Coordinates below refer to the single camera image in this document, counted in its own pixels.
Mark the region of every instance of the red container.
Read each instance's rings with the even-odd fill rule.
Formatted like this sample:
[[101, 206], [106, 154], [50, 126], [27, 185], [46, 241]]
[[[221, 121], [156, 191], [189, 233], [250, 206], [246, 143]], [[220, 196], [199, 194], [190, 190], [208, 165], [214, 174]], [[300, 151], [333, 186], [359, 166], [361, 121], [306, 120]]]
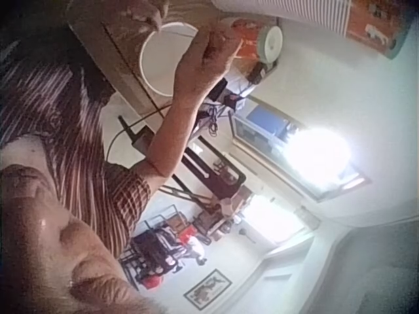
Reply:
[[243, 39], [237, 58], [272, 63], [282, 49], [282, 32], [278, 26], [266, 25], [246, 18], [226, 18], [229, 25]]

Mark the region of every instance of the framed picture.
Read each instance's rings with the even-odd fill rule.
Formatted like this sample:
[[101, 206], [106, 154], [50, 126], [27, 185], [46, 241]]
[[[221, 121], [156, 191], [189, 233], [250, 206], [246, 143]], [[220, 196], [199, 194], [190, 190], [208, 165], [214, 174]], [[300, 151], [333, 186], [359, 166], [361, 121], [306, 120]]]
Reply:
[[209, 306], [232, 282], [219, 270], [214, 270], [183, 296], [200, 311]]

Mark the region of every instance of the plaid shirt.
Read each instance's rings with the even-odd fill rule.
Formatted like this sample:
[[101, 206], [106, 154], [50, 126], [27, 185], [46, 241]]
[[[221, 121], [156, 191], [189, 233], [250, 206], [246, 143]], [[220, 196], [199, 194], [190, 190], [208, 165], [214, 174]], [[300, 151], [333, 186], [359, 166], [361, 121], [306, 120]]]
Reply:
[[140, 176], [105, 162], [99, 116], [113, 92], [68, 28], [1, 51], [0, 148], [39, 136], [59, 201], [118, 257], [151, 192]]

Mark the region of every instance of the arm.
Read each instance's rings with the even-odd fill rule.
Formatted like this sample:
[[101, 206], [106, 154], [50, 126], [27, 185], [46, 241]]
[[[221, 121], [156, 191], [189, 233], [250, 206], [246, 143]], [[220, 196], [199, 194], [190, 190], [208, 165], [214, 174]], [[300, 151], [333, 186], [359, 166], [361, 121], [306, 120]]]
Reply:
[[201, 29], [176, 69], [172, 107], [144, 160], [132, 167], [157, 191], [181, 161], [198, 108], [230, 68], [241, 39], [224, 26]]

